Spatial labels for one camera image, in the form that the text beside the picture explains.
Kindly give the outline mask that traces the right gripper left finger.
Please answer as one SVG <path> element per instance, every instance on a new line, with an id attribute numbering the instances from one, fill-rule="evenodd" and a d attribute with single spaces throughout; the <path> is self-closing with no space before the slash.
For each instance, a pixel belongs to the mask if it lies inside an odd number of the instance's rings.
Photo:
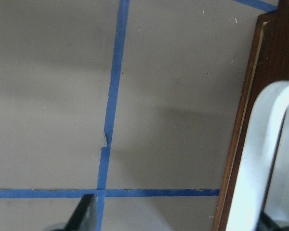
<path id="1" fill-rule="evenodd" d="M 95 231 L 97 229 L 97 202 L 94 194 L 85 194 L 77 204 L 67 223 L 58 223 L 46 231 Z"/>

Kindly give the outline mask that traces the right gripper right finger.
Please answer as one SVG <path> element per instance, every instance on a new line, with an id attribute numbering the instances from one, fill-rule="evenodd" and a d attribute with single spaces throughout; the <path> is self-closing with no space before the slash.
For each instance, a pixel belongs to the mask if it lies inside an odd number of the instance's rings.
<path id="1" fill-rule="evenodd" d="M 281 227 L 264 211 L 261 211 L 256 231 L 289 231 L 289 225 Z"/>

